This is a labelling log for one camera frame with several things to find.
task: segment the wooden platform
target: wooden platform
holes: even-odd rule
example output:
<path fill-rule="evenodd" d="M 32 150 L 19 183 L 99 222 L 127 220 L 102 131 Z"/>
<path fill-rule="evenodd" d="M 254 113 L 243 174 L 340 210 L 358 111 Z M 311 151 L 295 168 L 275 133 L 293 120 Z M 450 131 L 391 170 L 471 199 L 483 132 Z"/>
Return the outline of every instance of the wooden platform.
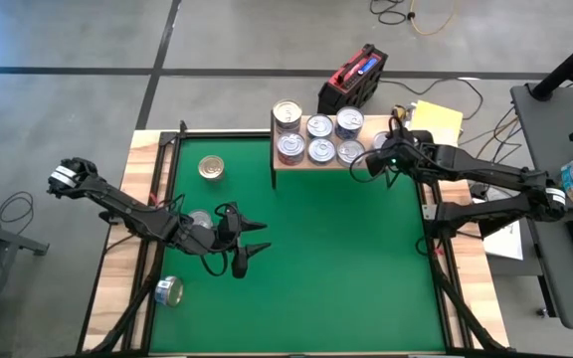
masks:
<path fill-rule="evenodd" d="M 135 131 L 127 158 L 120 188 L 143 202 L 146 202 L 149 196 L 150 181 L 160 132 L 159 130 Z M 439 132 L 433 134 L 436 141 L 454 144 L 457 142 L 457 139 L 452 138 L 451 133 L 458 132 L 458 128 L 449 128 L 448 130 L 441 128 Z M 163 169 L 159 197 L 162 197 L 164 192 L 168 170 L 169 158 L 167 157 Z M 472 200 L 466 181 L 442 182 L 440 183 L 440 188 L 444 201 L 467 204 Z M 474 224 L 465 225 L 462 231 L 475 235 L 479 234 L 478 226 Z M 110 245 L 124 236 L 126 236 L 124 228 L 112 228 L 108 244 Z M 139 239 L 129 240 L 109 252 L 102 263 L 100 263 L 101 272 L 95 297 L 92 298 L 94 305 L 87 327 L 84 349 L 90 349 L 99 344 L 127 307 L 138 245 Z M 464 300 L 492 337 L 499 343 L 508 345 L 482 241 L 459 235 L 453 238 L 453 246 L 464 292 Z M 141 306 L 136 319 L 132 348 L 137 348 L 140 343 L 143 315 L 144 305 Z M 451 305 L 449 306 L 449 318 L 455 335 L 455 345 L 462 346 L 457 316 Z"/>

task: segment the power cord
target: power cord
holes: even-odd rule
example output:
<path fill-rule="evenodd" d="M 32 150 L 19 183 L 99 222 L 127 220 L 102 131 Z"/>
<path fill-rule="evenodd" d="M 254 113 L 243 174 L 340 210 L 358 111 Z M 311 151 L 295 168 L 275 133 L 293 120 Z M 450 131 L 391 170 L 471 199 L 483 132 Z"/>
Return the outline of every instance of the power cord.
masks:
<path fill-rule="evenodd" d="M 373 9 L 373 5 L 375 3 L 387 3 L 390 4 L 388 5 L 385 9 L 380 10 L 380 11 L 376 11 Z M 400 25 L 403 24 L 404 21 L 406 21 L 406 14 L 399 12 L 399 11 L 395 11 L 393 10 L 393 8 L 395 8 L 397 5 L 403 3 L 404 0 L 370 0 L 370 6 L 369 6 L 369 10 L 370 13 L 373 15 L 377 15 L 377 21 L 379 21 L 380 24 L 384 24 L 384 25 Z M 384 20 L 384 16 L 389 16 L 390 14 L 395 15 L 396 17 L 399 17 L 400 19 L 397 21 L 386 21 Z"/>
<path fill-rule="evenodd" d="M 446 22 L 435 31 L 425 32 L 425 31 L 420 30 L 419 27 L 417 27 L 417 24 L 415 23 L 415 17 L 417 16 L 417 14 L 415 14 L 415 0 L 411 0 L 410 11 L 408 12 L 408 19 L 410 20 L 411 25 L 413 25 L 413 29 L 415 29 L 415 31 L 417 31 L 417 33 L 419 35 L 423 35 L 423 36 L 436 35 L 436 34 L 439 34 L 442 30 L 444 30 L 446 28 L 446 26 L 448 26 L 448 24 L 451 23 L 451 21 L 455 17 L 455 14 L 457 14 L 458 8 L 459 8 L 459 0 L 454 0 L 453 11 L 451 11 Z"/>
<path fill-rule="evenodd" d="M 19 214 L 19 216 L 12 218 L 6 217 L 6 210 L 8 210 L 8 208 L 13 203 L 16 202 L 22 202 L 27 204 L 28 205 L 27 210 L 24 211 L 22 214 Z M 28 218 L 26 223 L 21 227 L 21 229 L 19 229 L 16 232 L 17 235 L 21 235 L 21 233 L 23 233 L 26 230 L 26 228 L 28 228 L 30 223 L 32 223 L 33 219 L 35 218 L 34 203 L 35 200 L 32 194 L 28 193 L 27 191 L 19 191 L 6 198 L 6 200 L 4 200 L 4 202 L 0 205 L 0 229 L 4 230 L 3 227 L 5 225 L 14 224 Z"/>
<path fill-rule="evenodd" d="M 408 91 L 410 91 L 413 94 L 416 95 L 423 95 L 426 94 L 429 90 L 431 90 L 436 84 L 441 84 L 441 83 L 445 83 L 445 82 L 460 82 L 460 83 L 464 83 L 466 84 L 469 88 L 471 88 L 475 94 L 478 96 L 478 105 L 477 108 L 475 108 L 475 110 L 469 115 L 469 116 L 465 116 L 464 120 L 469 120 L 472 119 L 475 115 L 477 115 L 478 111 L 481 109 L 481 106 L 483 105 L 483 95 L 478 91 L 478 89 L 476 89 L 473 84 L 471 84 L 470 82 L 466 81 L 466 80 L 462 80 L 462 79 L 439 79 L 434 81 L 433 83 L 431 83 L 426 89 L 424 90 L 416 90 L 416 89 L 411 89 L 408 85 L 401 83 L 401 82 L 397 82 L 397 81 L 391 81 L 391 80 L 380 80 L 379 82 L 382 84 L 391 84 L 391 85 L 396 85 L 399 87 L 402 87 Z"/>
<path fill-rule="evenodd" d="M 451 11 L 450 15 L 448 16 L 448 19 L 446 20 L 446 22 L 442 26 L 437 28 L 437 30 L 423 31 L 423 30 L 419 29 L 419 27 L 417 26 L 416 20 L 415 20 L 417 18 L 417 13 L 415 12 L 415 1 L 416 0 L 411 1 L 410 10 L 408 11 L 407 14 L 404 14 L 401 11 L 393 10 L 395 7 L 397 7 L 397 5 L 404 3 L 404 0 L 370 0 L 368 10 L 370 11 L 371 14 L 377 15 L 377 21 L 380 24 L 401 25 L 404 23 L 404 21 L 408 20 L 408 21 L 410 21 L 413 29 L 419 35 L 431 36 L 431 35 L 439 34 L 442 30 L 444 30 L 448 26 L 448 24 L 450 24 L 452 22 L 453 18 L 455 17 L 455 15 L 457 14 L 457 11 L 459 9 L 459 0 L 454 0 L 453 10 Z M 374 9 L 375 3 L 386 3 L 387 7 L 385 7 L 382 10 L 375 10 Z M 385 17 L 390 18 L 391 15 L 393 15 L 394 17 L 397 17 L 398 20 L 395 20 L 395 21 L 388 20 L 387 21 L 385 19 Z"/>

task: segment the wire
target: wire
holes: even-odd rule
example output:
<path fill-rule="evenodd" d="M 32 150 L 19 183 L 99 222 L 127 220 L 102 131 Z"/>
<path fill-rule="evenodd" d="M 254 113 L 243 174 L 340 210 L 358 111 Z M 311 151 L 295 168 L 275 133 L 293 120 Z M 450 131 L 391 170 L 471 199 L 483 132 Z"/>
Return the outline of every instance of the wire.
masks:
<path fill-rule="evenodd" d="M 415 23 L 415 0 L 411 0 L 410 2 L 410 11 L 408 13 L 408 18 L 410 19 L 410 23 L 411 25 L 413 25 L 413 29 L 415 29 L 415 31 L 417 31 L 418 34 L 423 35 L 423 36 L 431 36 L 431 35 L 435 35 L 435 34 L 439 34 L 442 30 L 444 30 L 446 28 L 446 26 L 448 26 L 448 24 L 451 23 L 451 21 L 453 20 L 453 18 L 455 17 L 455 14 L 457 14 L 457 10 L 459 8 L 459 0 L 454 0 L 453 2 L 453 10 L 450 13 L 450 16 L 448 16 L 448 19 L 446 20 L 446 22 L 440 26 L 437 30 L 435 31 L 431 31 L 431 32 L 424 32 L 422 30 L 419 29 L 419 27 L 417 27 L 417 24 Z"/>
<path fill-rule="evenodd" d="M 457 234 L 463 235 L 463 236 L 467 236 L 467 237 L 473 238 L 473 239 L 481 239 L 481 240 L 483 240 L 483 237 L 481 237 L 481 236 L 479 236 L 479 235 L 468 234 L 468 233 L 464 233 L 463 231 L 459 231 L 459 230 L 457 230 Z"/>
<path fill-rule="evenodd" d="M 133 238 L 133 237 L 135 237 L 135 236 L 136 236 L 136 234 L 132 234 L 132 235 L 130 235 L 130 236 L 127 236 L 127 237 L 124 237 L 124 238 L 120 239 L 119 241 L 117 241 L 117 242 L 115 242 L 114 244 L 112 244 L 112 245 L 108 246 L 107 248 L 105 248 L 105 250 L 103 251 L 103 253 L 104 253 L 104 254 L 107 254 L 108 251 L 112 250 L 113 248 L 117 247 L 118 245 L 120 245 L 120 244 L 126 242 L 127 240 L 129 240 L 129 239 L 131 239 L 131 238 Z"/>
<path fill-rule="evenodd" d="M 383 10 L 376 11 L 373 9 L 373 4 L 375 4 L 376 2 L 388 3 L 390 5 Z M 377 15 L 377 21 L 379 21 L 380 24 L 400 25 L 400 24 L 403 24 L 404 21 L 406 21 L 406 14 L 399 12 L 399 11 L 395 11 L 395 10 L 393 10 L 393 8 L 395 8 L 397 5 L 399 5 L 403 2 L 404 2 L 404 0 L 383 0 L 383 1 L 381 1 L 381 0 L 370 0 L 369 10 L 370 10 L 371 14 Z M 383 17 L 388 16 L 390 14 L 400 17 L 400 20 L 398 20 L 398 21 L 385 21 L 383 19 Z"/>
<path fill-rule="evenodd" d="M 507 125 L 501 126 L 503 121 L 509 116 L 509 114 L 512 112 L 513 109 L 514 109 L 514 106 L 512 106 L 503 115 L 503 117 L 500 119 L 500 121 L 496 124 L 496 126 L 492 130 L 492 138 L 488 139 L 487 142 L 481 147 L 481 149 L 478 151 L 477 155 L 475 156 L 476 159 L 478 159 L 481 156 L 481 154 L 485 151 L 485 149 L 489 146 L 489 144 L 492 143 L 493 139 L 498 140 L 498 138 L 496 138 L 497 135 L 501 134 L 509 125 L 511 125 L 517 121 L 517 118 L 513 118 L 510 122 L 507 123 Z"/>
<path fill-rule="evenodd" d="M 510 123 L 504 124 L 504 125 L 501 126 L 499 129 L 501 129 L 501 128 L 505 127 L 505 126 L 508 126 L 508 125 L 510 125 Z M 494 129 L 487 130 L 487 131 L 485 131 L 485 132 L 483 132 L 483 133 L 481 133 L 481 134 L 479 134 L 479 135 L 477 135 L 477 136 L 475 136 L 475 137 L 472 137 L 472 138 L 470 138 L 470 139 L 468 139 L 468 140 L 466 140 L 466 141 L 463 141 L 463 142 L 459 143 L 459 146 L 461 146 L 461 145 L 466 145 L 466 144 L 468 144 L 468 143 L 474 142 L 475 140 L 477 140 L 477 139 L 483 137 L 484 135 L 490 134 L 490 133 L 492 133 L 492 132 L 494 132 Z"/>
<path fill-rule="evenodd" d="M 469 116 L 465 116 L 464 120 L 469 120 L 472 119 L 475 115 L 477 115 L 478 111 L 481 109 L 481 106 L 483 105 L 483 95 L 473 86 L 473 84 L 471 84 L 470 82 L 466 81 L 466 80 L 462 80 L 462 79 L 439 79 L 434 81 L 433 83 L 431 83 L 426 89 L 424 90 L 415 90 L 415 89 L 411 89 L 408 85 L 404 84 L 404 83 L 400 83 L 397 81 L 391 81 L 391 80 L 379 80 L 380 83 L 382 84 L 391 84 L 391 85 L 397 85 L 400 86 L 408 91 L 410 91 L 413 94 L 416 95 L 423 95 L 426 94 L 429 90 L 431 90 L 436 84 L 440 84 L 440 83 L 445 83 L 445 82 L 450 82 L 450 81 L 455 81 L 455 82 L 460 82 L 460 83 L 464 83 L 466 85 L 468 85 L 469 88 L 471 88 L 478 96 L 478 105 L 477 108 L 475 108 L 475 110 L 469 115 Z"/>
<path fill-rule="evenodd" d="M 203 263 L 203 268 L 205 268 L 205 270 L 207 271 L 208 274 L 215 276 L 215 277 L 218 277 L 218 276 L 225 274 L 225 272 L 227 271 L 227 265 L 229 264 L 229 259 L 227 258 L 227 254 L 221 253 L 221 255 L 223 257 L 223 269 L 220 272 L 213 271 L 209 267 L 209 264 L 207 264 L 207 260 L 205 260 L 205 256 L 204 255 L 200 256 L 200 262 Z"/>
<path fill-rule="evenodd" d="M 28 209 L 23 214 L 20 214 L 18 217 L 6 218 L 4 215 L 6 209 L 8 209 L 10 205 L 18 201 L 28 204 Z M 24 224 L 24 226 L 21 227 L 21 229 L 19 229 L 16 234 L 20 235 L 21 233 L 23 233 L 24 230 L 28 228 L 30 223 L 32 223 L 32 220 L 35 218 L 34 203 L 35 201 L 32 194 L 28 193 L 27 191 L 18 191 L 13 195 L 9 196 L 6 200 L 4 200 L 4 202 L 0 206 L 0 229 L 3 229 L 4 224 L 16 223 L 29 216 L 30 219 L 28 219 L 26 224 Z"/>

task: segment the blue battery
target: blue battery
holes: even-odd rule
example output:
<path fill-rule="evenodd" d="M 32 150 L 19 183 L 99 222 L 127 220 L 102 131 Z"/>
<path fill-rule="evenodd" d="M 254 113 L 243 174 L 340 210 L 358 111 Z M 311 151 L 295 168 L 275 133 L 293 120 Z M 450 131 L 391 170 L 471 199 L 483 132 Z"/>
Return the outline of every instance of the blue battery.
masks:
<path fill-rule="evenodd" d="M 375 66 L 375 64 L 377 64 L 377 59 L 372 58 L 370 60 L 368 60 L 368 62 L 366 64 L 364 64 L 364 66 L 362 66 L 361 69 L 357 70 L 357 75 L 364 75 L 366 74 L 366 72 L 368 70 L 370 70 L 373 66 Z"/>
<path fill-rule="evenodd" d="M 355 107 L 344 107 L 337 112 L 335 134 L 343 140 L 357 139 L 364 126 L 364 114 Z"/>

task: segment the yellow notepad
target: yellow notepad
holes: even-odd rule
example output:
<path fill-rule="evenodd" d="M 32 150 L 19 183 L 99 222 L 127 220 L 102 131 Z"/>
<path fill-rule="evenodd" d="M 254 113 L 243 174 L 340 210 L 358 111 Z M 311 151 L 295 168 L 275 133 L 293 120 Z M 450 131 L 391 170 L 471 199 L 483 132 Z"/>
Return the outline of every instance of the yellow notepad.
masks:
<path fill-rule="evenodd" d="M 438 144 L 457 146 L 464 114 L 426 101 L 417 101 L 411 130 L 430 130 Z"/>

